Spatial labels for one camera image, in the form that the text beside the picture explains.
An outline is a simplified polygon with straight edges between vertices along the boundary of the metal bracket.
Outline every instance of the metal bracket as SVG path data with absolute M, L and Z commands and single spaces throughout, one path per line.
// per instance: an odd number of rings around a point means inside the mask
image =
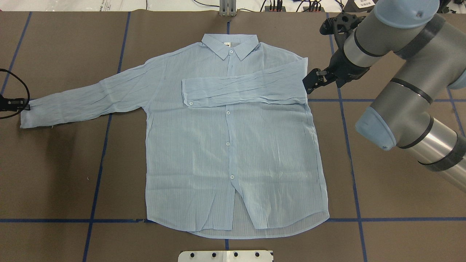
M 178 262 L 273 262 L 274 253 L 268 250 L 184 251 Z
M 220 0 L 220 16 L 236 16 L 236 0 Z

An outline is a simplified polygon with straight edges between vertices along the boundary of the grid of tape lines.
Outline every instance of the grid of tape lines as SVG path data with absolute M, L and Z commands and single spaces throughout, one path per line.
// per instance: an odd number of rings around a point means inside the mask
M 27 31 L 27 27 L 30 21 L 31 16 L 33 15 L 33 12 L 29 12 L 29 15 L 27 17 L 26 23 L 24 25 L 24 29 L 22 31 L 21 37 L 19 39 L 18 45 L 16 47 L 16 50 L 14 52 L 12 61 L 9 66 L 9 70 L 11 71 L 14 66 L 14 61 L 17 57 L 18 52 L 20 51 L 21 48 L 21 42 L 23 40 L 23 37 Z M 124 48 L 125 48 L 125 42 L 126 42 L 126 37 L 128 33 L 128 26 L 130 24 L 130 17 L 131 17 L 131 12 L 128 12 L 127 15 L 127 21 L 126 21 L 126 27 L 125 27 L 125 32 L 124 32 L 124 38 L 123 38 L 123 43 L 121 46 L 121 54 L 120 54 L 120 59 L 119 59 L 119 65 L 118 65 L 118 70 L 116 73 L 119 73 L 121 71 L 121 65 L 122 65 L 122 60 L 123 60 L 123 55 L 124 55 Z M 230 22 L 226 22 L 226 33 L 230 33 Z M 329 44 L 332 53 L 335 51 L 334 43 L 332 40 L 332 36 L 329 36 Z M 6 84 L 8 82 L 8 76 L 6 76 L 4 83 L 1 88 L 0 94 L 3 94 Z M 340 111 L 341 111 L 341 119 L 343 122 L 343 129 L 344 129 L 344 136 L 345 136 L 345 141 L 346 141 L 346 149 L 347 149 L 347 154 L 351 165 L 351 176 L 353 179 L 353 194 L 354 194 L 354 201 L 356 205 L 356 218 L 330 218 L 326 223 L 332 223 L 332 222 L 357 222 L 359 226 L 359 235 L 360 235 L 360 240 L 361 240 L 361 247 L 362 247 L 362 254 L 363 254 L 363 259 L 364 261 L 367 261 L 367 254 L 366 254 L 366 245 L 364 242 L 364 233 L 363 233 L 363 222 L 389 222 L 389 221 L 466 221 L 466 217 L 401 217 L 401 218 L 363 218 L 361 217 L 360 213 L 360 208 L 359 208 L 359 200 L 358 200 L 358 194 L 357 194 L 357 188 L 356 188 L 356 181 L 355 181 L 355 176 L 354 176 L 354 169 L 353 169 L 353 161 L 351 157 L 351 148 L 350 148 L 350 143 L 348 139 L 348 130 L 347 130 L 347 125 L 346 125 L 346 119 L 345 119 L 345 113 L 344 113 L 344 106 L 343 102 L 372 102 L 373 99 L 343 99 L 342 94 L 340 92 L 340 89 L 337 90 L 338 92 L 338 99 L 309 99 L 309 102 L 338 102 L 340 106 Z M 456 120 L 458 122 L 458 126 L 460 129 L 461 134 L 464 136 L 464 129 L 461 124 L 457 109 L 456 109 L 456 103 L 464 103 L 466 102 L 466 99 L 453 99 L 451 92 L 448 90 L 448 96 L 449 99 L 437 99 L 436 102 L 444 102 L 444 103 L 451 103 L 454 114 L 456 117 Z M 112 114 L 110 114 L 108 123 L 107 123 L 107 130 L 105 133 L 105 141 L 103 144 L 103 151 L 102 151 L 102 156 L 101 156 L 101 162 L 100 162 L 100 168 L 99 168 L 99 173 L 97 176 L 97 182 L 96 182 L 96 189 L 94 193 L 94 200 L 92 204 L 92 210 L 90 214 L 89 219 L 0 219 L 0 223 L 54 223 L 54 222 L 59 222 L 59 223 L 88 223 L 89 228 L 88 228 L 88 233 L 87 233 L 87 238 L 86 238 L 86 243 L 85 243 L 85 248 L 83 252 L 83 261 L 86 261 L 87 259 L 87 253 L 89 249 L 89 242 L 91 239 L 92 235 L 92 226 L 94 223 L 139 223 L 139 222 L 148 222 L 151 223 L 150 221 L 147 221 L 146 219 L 95 219 L 94 214 L 96 210 L 96 204 L 97 204 L 97 197 L 98 197 L 98 192 L 99 192 L 99 186 L 100 186 L 100 181 L 101 181 L 101 176 L 102 176 L 102 169 L 103 169 L 103 158 L 105 155 L 105 151 L 107 148 L 107 141 L 108 141 L 108 134 L 109 134 L 109 128 L 111 125 L 112 121 Z M 229 249 L 229 240 L 225 239 L 225 249 Z

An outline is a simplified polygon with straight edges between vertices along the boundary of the brown table surface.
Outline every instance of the brown table surface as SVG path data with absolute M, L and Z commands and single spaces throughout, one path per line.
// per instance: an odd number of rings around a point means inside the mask
M 466 31 L 466 15 L 445 17 Z M 309 69 L 325 68 L 332 54 L 331 39 L 318 33 L 325 19 L 325 13 L 0 12 L 0 68 L 11 68 L 39 98 L 94 84 L 199 42 L 204 33 L 256 34 L 309 57 Z M 177 261 L 180 251 L 224 249 L 273 250 L 277 262 L 465 261 L 466 194 L 354 129 L 402 62 L 389 54 L 341 92 L 330 85 L 309 97 L 331 218 L 286 238 L 213 240 L 145 222 L 143 110 L 27 130 L 19 129 L 19 117 L 0 120 L 0 261 Z M 25 92 L 10 77 L 4 95 Z M 437 98 L 430 113 L 461 133 L 466 89 Z

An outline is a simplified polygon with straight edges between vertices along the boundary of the black tape band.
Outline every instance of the black tape band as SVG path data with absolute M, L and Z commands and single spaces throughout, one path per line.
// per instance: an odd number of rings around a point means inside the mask
M 429 132 L 431 131 L 433 125 L 434 125 L 434 118 L 431 116 L 431 120 L 429 122 L 429 125 L 427 126 L 427 129 L 424 131 L 424 133 L 422 133 L 422 135 L 418 139 L 416 139 L 414 142 L 412 142 L 411 144 L 405 145 L 405 146 L 399 146 L 399 148 L 408 149 L 410 147 L 413 147 L 413 146 L 417 145 L 419 142 L 421 142 L 427 136 L 427 134 L 429 134 Z
M 434 102 L 434 100 L 432 99 L 432 97 L 430 97 L 430 95 L 428 95 L 426 92 L 422 91 L 421 89 L 419 89 L 418 87 L 404 81 L 404 80 L 401 80 L 401 79 L 398 79 L 398 78 L 392 78 L 390 80 L 390 82 L 394 82 L 394 83 L 397 83 L 397 84 L 400 84 L 406 88 L 409 88 L 411 89 L 411 91 L 413 91 L 414 93 L 420 95 L 422 98 L 424 98 L 425 100 L 427 100 L 427 102 L 429 102 L 429 104 L 432 104 Z
M 424 48 L 437 33 L 442 29 L 445 24 L 445 19 L 440 15 L 436 14 L 432 19 L 424 26 L 416 37 L 409 42 L 405 47 L 395 54 L 403 59 L 408 59 L 417 54 L 422 48 Z
M 457 137 L 458 139 L 456 140 L 455 146 L 444 158 L 431 164 L 419 163 L 434 172 L 445 171 L 457 165 L 461 160 L 463 160 L 466 153 L 466 138 L 460 137 L 458 134 Z
M 363 53 L 365 53 L 366 55 L 370 55 L 370 56 L 373 56 L 373 57 L 381 57 L 381 56 L 384 56 L 384 55 L 376 55 L 376 54 L 373 54 L 367 50 L 365 50 L 361 44 L 359 43 L 359 41 L 357 40 L 357 37 L 356 37 L 356 33 L 357 33 L 357 30 L 354 32 L 354 42 L 356 43 L 357 47 L 359 48 L 359 50 L 361 50 Z

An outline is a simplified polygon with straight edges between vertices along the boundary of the light blue shirt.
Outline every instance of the light blue shirt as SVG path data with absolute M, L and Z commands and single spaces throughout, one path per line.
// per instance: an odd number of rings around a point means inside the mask
M 294 235 L 329 218 L 302 84 L 307 62 L 255 35 L 206 34 L 94 85 L 31 101 L 21 128 L 142 107 L 149 220 L 211 238 Z

